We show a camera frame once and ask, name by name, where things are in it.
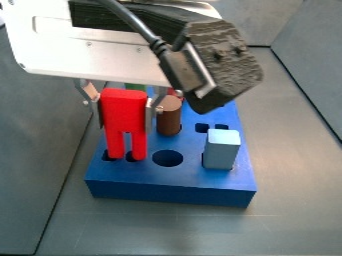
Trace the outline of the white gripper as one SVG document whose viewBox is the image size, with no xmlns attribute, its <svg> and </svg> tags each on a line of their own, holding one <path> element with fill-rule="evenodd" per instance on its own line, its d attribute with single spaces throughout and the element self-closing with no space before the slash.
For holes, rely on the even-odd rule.
<svg viewBox="0 0 342 256">
<path fill-rule="evenodd" d="M 73 26 L 68 0 L 0 3 L 15 62 L 29 73 L 76 78 L 74 88 L 82 104 L 97 112 L 98 127 L 100 92 L 90 80 L 169 85 L 138 34 Z"/>
</svg>

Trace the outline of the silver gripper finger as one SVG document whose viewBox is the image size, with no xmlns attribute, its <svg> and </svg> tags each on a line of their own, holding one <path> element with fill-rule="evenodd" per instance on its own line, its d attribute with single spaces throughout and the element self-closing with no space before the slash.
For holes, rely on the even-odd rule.
<svg viewBox="0 0 342 256">
<path fill-rule="evenodd" d="M 145 132 L 149 133 L 152 131 L 152 121 L 157 113 L 161 113 L 158 110 L 158 105 L 161 100 L 166 95 L 168 88 L 160 86 L 149 86 L 146 88 L 148 97 L 145 103 Z"/>
</svg>

